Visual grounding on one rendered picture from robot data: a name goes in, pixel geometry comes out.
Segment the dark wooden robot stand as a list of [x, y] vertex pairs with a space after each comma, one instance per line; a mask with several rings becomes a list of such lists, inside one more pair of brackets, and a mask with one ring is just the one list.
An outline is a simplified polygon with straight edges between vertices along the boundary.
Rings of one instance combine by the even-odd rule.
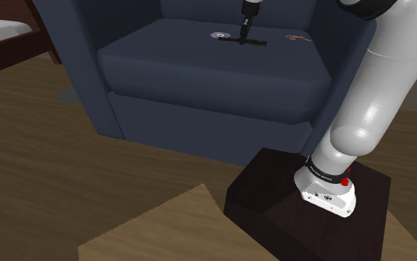
[[381, 261], [391, 179], [350, 166], [356, 206], [343, 218], [302, 199], [298, 153], [263, 148], [229, 186], [224, 214], [279, 261]]

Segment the dark wooden bed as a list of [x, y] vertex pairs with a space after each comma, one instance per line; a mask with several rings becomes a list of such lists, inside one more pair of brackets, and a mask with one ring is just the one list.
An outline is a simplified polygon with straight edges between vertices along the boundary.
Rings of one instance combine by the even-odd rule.
[[32, 28], [0, 41], [0, 70], [43, 53], [48, 53], [55, 64], [62, 63], [33, 0], [0, 0], [0, 19], [23, 22]]

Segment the long black remote control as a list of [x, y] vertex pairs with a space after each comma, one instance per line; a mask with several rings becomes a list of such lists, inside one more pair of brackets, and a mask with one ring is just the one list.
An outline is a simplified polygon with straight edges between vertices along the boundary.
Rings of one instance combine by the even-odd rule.
[[241, 45], [244, 44], [253, 44], [257, 46], [267, 46], [267, 41], [259, 41], [254, 39], [235, 39], [235, 38], [229, 38], [229, 37], [219, 37], [217, 39], [218, 41], [224, 41], [224, 42], [236, 42]]

